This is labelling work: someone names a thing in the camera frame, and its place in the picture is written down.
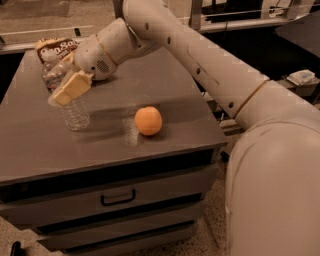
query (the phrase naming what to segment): gray table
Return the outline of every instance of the gray table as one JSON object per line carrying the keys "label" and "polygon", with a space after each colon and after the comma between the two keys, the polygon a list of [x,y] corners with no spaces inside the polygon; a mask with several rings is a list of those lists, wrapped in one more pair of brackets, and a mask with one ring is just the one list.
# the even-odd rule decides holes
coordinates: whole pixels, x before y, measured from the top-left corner
{"label": "gray table", "polygon": [[[226,138],[187,71],[165,49],[127,61],[84,95],[91,125],[82,132],[69,131],[59,110],[47,104],[49,93],[40,72],[36,53],[26,52],[1,105],[0,215],[19,228],[34,229],[50,250],[67,255],[116,255],[190,235],[175,225],[199,217],[198,201],[210,189],[213,163]],[[161,131],[152,137],[139,134],[133,122],[136,110],[147,105],[157,107],[163,117]],[[105,193],[115,195],[110,207],[97,206],[102,197],[110,200]],[[161,202],[168,203],[167,210]],[[160,215],[154,212],[159,207]],[[126,225],[110,215],[117,212],[123,218],[124,209]],[[151,230],[136,225],[142,212],[155,235],[144,236],[149,242],[132,242],[128,234],[140,237]],[[108,223],[89,221],[102,213],[109,214]],[[74,219],[87,221],[80,225],[86,228],[79,230]],[[114,244],[112,239],[120,237],[114,233],[93,238],[106,225],[110,230],[111,220],[112,227],[123,230],[124,240]],[[59,223],[66,226],[59,228]],[[158,234],[163,227],[175,230]],[[56,231],[60,236],[52,235]],[[101,240],[112,246],[97,247]],[[117,245],[124,242],[127,246],[119,250]],[[83,244],[94,245],[94,251],[79,251]]]}

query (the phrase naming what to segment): ping pong ball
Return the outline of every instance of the ping pong ball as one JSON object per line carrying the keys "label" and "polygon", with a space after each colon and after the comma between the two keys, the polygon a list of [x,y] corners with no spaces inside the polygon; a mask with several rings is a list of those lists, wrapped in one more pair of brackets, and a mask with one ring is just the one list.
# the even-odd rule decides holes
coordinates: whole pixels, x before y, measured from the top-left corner
{"label": "ping pong ball", "polygon": [[152,136],[160,131],[162,117],[154,107],[140,108],[135,114],[134,123],[141,134]]}

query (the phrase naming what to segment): drawer handle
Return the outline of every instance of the drawer handle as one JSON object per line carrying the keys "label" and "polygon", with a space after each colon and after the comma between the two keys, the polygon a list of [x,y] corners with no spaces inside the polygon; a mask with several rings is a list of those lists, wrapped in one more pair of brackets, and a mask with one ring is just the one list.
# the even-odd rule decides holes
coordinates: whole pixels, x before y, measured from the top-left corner
{"label": "drawer handle", "polygon": [[103,206],[114,206],[114,205],[118,205],[118,204],[125,204],[125,203],[132,202],[136,198],[136,190],[132,189],[131,193],[132,193],[132,196],[129,199],[125,199],[125,200],[121,200],[121,201],[117,201],[117,202],[113,202],[113,203],[106,203],[104,201],[105,196],[102,195],[101,198],[100,198],[101,199],[101,204]]}

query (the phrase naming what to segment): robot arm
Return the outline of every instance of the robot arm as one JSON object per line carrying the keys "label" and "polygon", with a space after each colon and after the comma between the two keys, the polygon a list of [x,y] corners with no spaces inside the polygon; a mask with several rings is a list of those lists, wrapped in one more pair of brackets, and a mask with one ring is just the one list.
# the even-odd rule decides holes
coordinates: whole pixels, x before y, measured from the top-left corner
{"label": "robot arm", "polygon": [[76,65],[106,79],[155,42],[246,129],[228,167],[228,254],[320,255],[319,110],[182,25],[161,0],[124,0],[122,11],[125,21],[79,47]]}

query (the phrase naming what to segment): bottle cap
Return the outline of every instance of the bottle cap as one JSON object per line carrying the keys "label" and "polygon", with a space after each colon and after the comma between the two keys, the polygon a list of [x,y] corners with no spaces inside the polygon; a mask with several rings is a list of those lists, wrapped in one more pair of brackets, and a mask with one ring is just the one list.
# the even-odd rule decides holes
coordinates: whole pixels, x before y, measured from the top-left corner
{"label": "bottle cap", "polygon": [[54,50],[50,49],[42,53],[42,58],[45,62],[51,62],[57,60],[59,57]]}

